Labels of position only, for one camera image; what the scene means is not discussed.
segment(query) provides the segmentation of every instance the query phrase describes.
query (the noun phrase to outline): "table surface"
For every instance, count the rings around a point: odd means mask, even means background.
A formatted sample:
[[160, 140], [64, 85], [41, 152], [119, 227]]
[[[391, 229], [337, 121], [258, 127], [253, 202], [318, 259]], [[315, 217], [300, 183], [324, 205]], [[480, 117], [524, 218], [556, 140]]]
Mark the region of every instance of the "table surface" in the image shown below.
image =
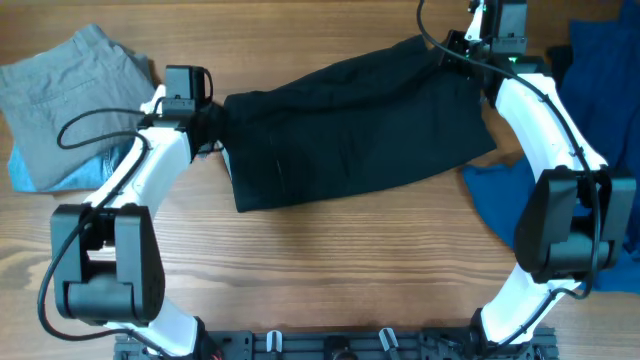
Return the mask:
[[[418, 33], [417, 1], [5, 0], [0, 63], [46, 51], [90, 22], [167, 64], [213, 74], [216, 99], [268, 90], [329, 64]], [[530, 1], [529, 52], [568, 42], [570, 18], [614, 18], [620, 1]], [[424, 21], [438, 39], [466, 29], [467, 0], [430, 0]], [[473, 163], [513, 162], [522, 150], [505, 121], [484, 118], [498, 149]], [[11, 134], [0, 121], [0, 162]], [[70, 344], [37, 322], [36, 292], [50, 259], [49, 217], [86, 194], [12, 192], [0, 168], [0, 359], [108, 359], [112, 339]], [[515, 264], [476, 214], [457, 169], [396, 189], [273, 211], [238, 214], [220, 158], [197, 160], [155, 219], [167, 295], [211, 330], [320, 331], [458, 326], [490, 301]], [[62, 320], [74, 333], [95, 331]], [[564, 299], [544, 320], [563, 359], [640, 358], [640, 298]]]

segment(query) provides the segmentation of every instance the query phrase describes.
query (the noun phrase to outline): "clothing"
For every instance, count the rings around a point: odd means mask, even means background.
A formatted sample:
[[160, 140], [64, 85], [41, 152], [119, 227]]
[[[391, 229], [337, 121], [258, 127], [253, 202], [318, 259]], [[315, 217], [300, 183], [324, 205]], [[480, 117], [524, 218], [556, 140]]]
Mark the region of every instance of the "clothing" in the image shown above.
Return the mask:
[[[570, 31], [573, 64], [564, 76], [560, 99], [582, 135], [609, 166], [630, 169], [638, 181], [640, 5], [627, 0], [619, 21], [573, 21]], [[512, 168], [470, 166], [463, 175], [478, 214], [513, 247], [517, 222], [535, 187], [526, 158]], [[639, 228], [640, 192], [636, 192], [624, 249], [612, 270], [598, 274], [596, 290], [640, 294]]]
[[[513, 167], [468, 166], [462, 174], [482, 220], [513, 249], [518, 220], [535, 187], [529, 161], [525, 157]], [[613, 269], [598, 273], [594, 290], [640, 294], [640, 261], [623, 249]]]
[[238, 211], [409, 184], [495, 148], [480, 88], [421, 37], [269, 92], [231, 95], [221, 142]]
[[[11, 164], [19, 164], [22, 158], [33, 188], [47, 191], [92, 157], [130, 142], [130, 139], [115, 138], [62, 150], [56, 144], [56, 137], [64, 123], [88, 110], [135, 109], [152, 95], [146, 58], [133, 57], [93, 24], [52, 50], [2, 66], [0, 108], [19, 149], [14, 152]], [[75, 143], [101, 134], [135, 129], [139, 120], [123, 114], [95, 115], [72, 126], [63, 142]], [[84, 176], [75, 179], [82, 182]], [[28, 183], [24, 173], [12, 176], [12, 181], [16, 188], [30, 189], [22, 185]]]
[[[101, 187], [111, 177], [113, 172], [116, 171], [118, 165], [120, 165], [122, 160], [124, 160], [129, 153], [129, 150], [131, 150], [132, 145], [132, 140], [126, 141], [120, 145], [112, 147], [100, 155], [92, 157], [89, 161], [84, 163], [84, 165], [80, 166], [67, 177], [62, 179], [62, 181], [42, 192], [92, 190]], [[22, 155], [20, 154], [20, 149], [18, 149], [17, 146], [13, 147], [8, 167], [9, 177], [11, 178], [11, 184], [13, 185], [14, 191], [37, 191], [29, 177], [29, 170], [27, 169], [27, 166], [22, 159]]]

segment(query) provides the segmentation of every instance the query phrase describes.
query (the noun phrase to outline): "folded gray clothing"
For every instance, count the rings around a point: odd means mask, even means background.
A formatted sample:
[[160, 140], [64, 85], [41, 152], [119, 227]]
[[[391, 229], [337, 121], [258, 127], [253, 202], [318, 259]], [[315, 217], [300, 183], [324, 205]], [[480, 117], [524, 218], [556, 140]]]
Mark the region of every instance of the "folded gray clothing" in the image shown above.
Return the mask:
[[[128, 140], [106, 139], [62, 150], [56, 137], [67, 121], [107, 107], [137, 110], [153, 93], [146, 57], [134, 57], [95, 24], [52, 50], [0, 67], [0, 108], [38, 191]], [[135, 129], [140, 119], [117, 113], [93, 115], [74, 124], [63, 143]]]

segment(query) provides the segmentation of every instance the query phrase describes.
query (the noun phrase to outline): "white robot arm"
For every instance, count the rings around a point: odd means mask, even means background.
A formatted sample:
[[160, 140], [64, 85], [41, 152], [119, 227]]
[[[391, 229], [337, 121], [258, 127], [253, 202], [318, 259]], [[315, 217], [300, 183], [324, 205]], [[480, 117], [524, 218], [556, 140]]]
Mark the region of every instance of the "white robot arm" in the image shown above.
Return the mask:
[[[501, 355], [513, 355], [515, 359], [527, 351], [526, 344], [532, 341], [534, 328], [562, 297], [563, 293], [556, 294], [557, 289], [573, 290], [585, 278], [594, 248], [599, 255], [595, 264], [598, 269], [615, 264], [624, 237], [625, 219], [631, 209], [635, 181], [631, 186], [628, 178], [606, 173], [606, 161], [580, 135], [558, 98], [553, 79], [536, 71], [539, 63], [528, 66], [531, 59], [522, 56], [526, 38], [518, 33], [519, 29], [524, 32], [524, 20], [521, 24], [515, 22], [516, 30], [495, 26], [496, 19], [500, 21], [501, 17], [526, 16], [526, 2], [515, 2], [518, 6], [524, 3], [524, 13], [521, 7], [506, 8], [501, 1], [476, 0], [473, 3], [476, 7], [472, 6], [470, 11], [476, 15], [471, 28], [467, 33], [452, 31], [446, 46], [463, 55], [466, 51], [468, 56], [473, 55], [471, 49], [482, 51], [488, 46], [489, 53], [502, 55], [499, 56], [500, 64], [514, 64], [509, 71], [549, 96], [581, 147], [589, 169], [599, 172], [598, 197], [605, 214], [602, 235], [606, 241], [596, 248], [598, 245], [589, 236], [593, 232], [590, 225], [593, 221], [573, 217], [576, 201], [588, 198], [589, 194], [579, 189], [584, 182], [585, 169], [576, 157], [578, 150], [571, 145], [561, 119], [522, 83], [510, 78], [494, 78], [485, 94], [513, 128], [529, 158], [537, 185], [516, 234], [518, 265], [496, 298], [474, 315], [466, 331], [475, 335], [469, 336], [472, 340], [464, 341], [468, 348], [465, 357], [484, 358], [488, 356], [488, 349], [497, 351], [500, 347], [501, 351], [506, 351]], [[443, 60], [443, 63], [451, 63], [446, 55]], [[455, 67], [456, 71], [461, 68], [464, 67], [459, 64]], [[141, 335], [155, 345], [149, 350], [151, 355], [222, 360], [220, 348], [204, 330], [202, 322], [164, 297], [164, 271], [152, 219], [198, 149], [218, 140], [211, 135], [216, 133], [215, 116], [211, 111], [203, 110], [206, 104], [202, 106], [204, 80], [199, 78], [203, 77], [201, 71], [192, 67], [168, 67], [167, 71], [168, 93], [162, 103], [163, 115], [149, 117], [139, 131], [147, 139], [150, 150], [129, 181], [118, 189], [118, 195], [99, 209], [99, 223], [95, 226], [98, 231], [82, 233], [84, 247], [75, 241], [75, 245], [65, 252], [55, 272], [56, 305], [66, 318], [110, 329], [129, 329]], [[136, 139], [132, 151], [112, 178], [89, 196], [85, 204], [62, 205], [54, 213], [51, 220], [54, 254], [82, 216], [113, 194], [114, 186], [136, 163], [145, 146], [141, 139]], [[87, 247], [101, 248], [105, 241], [115, 244], [116, 265], [92, 263], [82, 257], [82, 251]], [[110, 290], [107, 298], [105, 288], [117, 291]], [[120, 293], [124, 300], [114, 302], [113, 299], [120, 299]], [[522, 331], [523, 324], [528, 322], [531, 324], [524, 329], [527, 331]], [[380, 340], [390, 359], [399, 360], [398, 341], [393, 331], [381, 331]], [[287, 340], [283, 340], [279, 332], [270, 334], [266, 344], [267, 352], [276, 359], [278, 353], [287, 351]], [[316, 359], [315, 355], [305, 354], [292, 354], [291, 360]], [[450, 358], [437, 352], [428, 354], [430, 357], [427, 358], [434, 360]]]

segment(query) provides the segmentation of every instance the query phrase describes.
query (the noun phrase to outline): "black mounting bracket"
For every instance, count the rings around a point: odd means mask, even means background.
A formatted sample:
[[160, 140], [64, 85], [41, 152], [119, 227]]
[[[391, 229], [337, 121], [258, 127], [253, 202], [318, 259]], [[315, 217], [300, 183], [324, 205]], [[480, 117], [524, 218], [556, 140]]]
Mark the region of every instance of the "black mounting bracket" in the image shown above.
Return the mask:
[[[601, 241], [598, 269], [610, 269], [618, 261], [627, 219], [636, 192], [630, 174], [595, 171], [599, 187]], [[537, 283], [573, 277], [580, 281], [591, 268], [594, 246], [592, 212], [576, 214], [576, 204], [593, 207], [583, 172], [566, 167], [544, 170], [529, 198], [515, 234], [518, 264]]]
[[213, 94], [211, 74], [203, 67], [190, 65], [168, 65], [165, 74], [167, 96], [162, 99], [162, 115], [145, 116], [138, 130], [162, 127], [186, 133], [192, 160], [214, 151], [226, 120], [224, 108], [205, 96], [205, 77]]
[[527, 51], [527, 0], [485, 0], [480, 37], [494, 55], [521, 56]]
[[[397, 351], [385, 351], [377, 332], [295, 333], [282, 335], [280, 352], [267, 351], [268, 334], [249, 331], [209, 332], [221, 348], [221, 360], [476, 360], [465, 354], [469, 327], [432, 328], [395, 333]], [[534, 330], [533, 340], [523, 345], [519, 355], [495, 355], [487, 360], [558, 360], [555, 331]], [[146, 347], [125, 336], [118, 337], [114, 360], [158, 360]]]
[[[51, 216], [56, 254], [90, 205], [60, 205]], [[94, 260], [88, 251], [115, 248], [115, 261]], [[54, 273], [58, 312], [89, 325], [109, 321], [146, 326], [164, 300], [164, 270], [146, 206], [103, 209], [73, 241]]]

